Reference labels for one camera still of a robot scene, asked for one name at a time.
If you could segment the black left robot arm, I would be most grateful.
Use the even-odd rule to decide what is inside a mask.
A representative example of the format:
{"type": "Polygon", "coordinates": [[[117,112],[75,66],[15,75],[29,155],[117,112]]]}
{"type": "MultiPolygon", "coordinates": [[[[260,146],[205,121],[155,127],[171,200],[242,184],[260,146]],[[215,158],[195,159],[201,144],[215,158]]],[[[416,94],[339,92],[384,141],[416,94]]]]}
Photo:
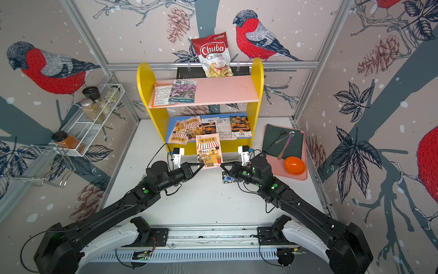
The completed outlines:
{"type": "Polygon", "coordinates": [[[133,243],[156,246],[151,227],[138,213],[156,203],[162,191],[192,179],[198,173],[192,171],[193,166],[201,170],[204,165],[185,162],[171,171],[166,162],[157,161],[146,169],[145,178],[115,203],[68,226],[51,226],[34,255],[39,273],[75,273],[80,263],[92,258],[86,248],[98,237],[102,240],[95,246],[100,253],[133,243]]]}

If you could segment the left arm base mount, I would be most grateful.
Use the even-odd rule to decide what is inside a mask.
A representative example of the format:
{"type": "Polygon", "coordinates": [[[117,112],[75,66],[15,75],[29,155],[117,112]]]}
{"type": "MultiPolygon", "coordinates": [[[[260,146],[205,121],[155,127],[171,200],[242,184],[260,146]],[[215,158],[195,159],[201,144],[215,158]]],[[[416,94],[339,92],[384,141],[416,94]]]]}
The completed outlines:
{"type": "Polygon", "coordinates": [[[167,245],[169,228],[152,228],[142,217],[131,219],[138,233],[130,247],[165,247],[167,245]]]}

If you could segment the striped shop seed bag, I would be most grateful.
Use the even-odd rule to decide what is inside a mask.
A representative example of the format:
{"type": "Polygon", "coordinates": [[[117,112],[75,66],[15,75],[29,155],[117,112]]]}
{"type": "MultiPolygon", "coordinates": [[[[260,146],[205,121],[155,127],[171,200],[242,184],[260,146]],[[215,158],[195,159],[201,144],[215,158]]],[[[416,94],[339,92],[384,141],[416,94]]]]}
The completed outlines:
{"type": "Polygon", "coordinates": [[[196,156],[203,169],[220,167],[222,150],[219,134],[198,135],[196,137],[196,156]]]}

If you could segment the blue flower seed bag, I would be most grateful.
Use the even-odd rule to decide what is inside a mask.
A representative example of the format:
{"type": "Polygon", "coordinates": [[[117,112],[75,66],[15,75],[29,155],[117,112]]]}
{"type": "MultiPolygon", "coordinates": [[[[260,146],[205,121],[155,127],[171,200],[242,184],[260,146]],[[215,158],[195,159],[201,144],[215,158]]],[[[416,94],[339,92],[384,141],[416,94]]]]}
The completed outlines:
{"type": "Polygon", "coordinates": [[[222,172],[222,182],[223,184],[235,183],[235,178],[228,175],[225,171],[222,172]]]}

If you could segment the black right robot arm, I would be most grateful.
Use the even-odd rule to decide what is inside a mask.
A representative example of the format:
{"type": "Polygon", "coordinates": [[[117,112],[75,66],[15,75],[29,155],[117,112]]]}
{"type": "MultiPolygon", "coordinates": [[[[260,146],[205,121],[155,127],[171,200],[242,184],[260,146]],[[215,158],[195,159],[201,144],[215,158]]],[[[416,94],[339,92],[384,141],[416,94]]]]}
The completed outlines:
{"type": "Polygon", "coordinates": [[[271,165],[262,155],[248,164],[222,163],[232,178],[258,186],[257,194],[265,202],[295,217],[310,229],[327,247],[323,252],[335,274],[364,274],[374,257],[366,237],[356,224],[343,224],[302,199],[286,183],[275,177],[271,165]]]}

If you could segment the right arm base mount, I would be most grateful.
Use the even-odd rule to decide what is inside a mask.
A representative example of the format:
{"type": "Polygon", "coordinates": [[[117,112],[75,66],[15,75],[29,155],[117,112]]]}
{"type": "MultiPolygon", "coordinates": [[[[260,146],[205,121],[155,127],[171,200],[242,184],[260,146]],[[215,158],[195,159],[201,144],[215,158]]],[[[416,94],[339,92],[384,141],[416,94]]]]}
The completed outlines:
{"type": "Polygon", "coordinates": [[[291,217],[281,215],[270,226],[257,227],[256,238],[259,245],[292,245],[283,233],[285,224],[291,220],[291,217]]]}

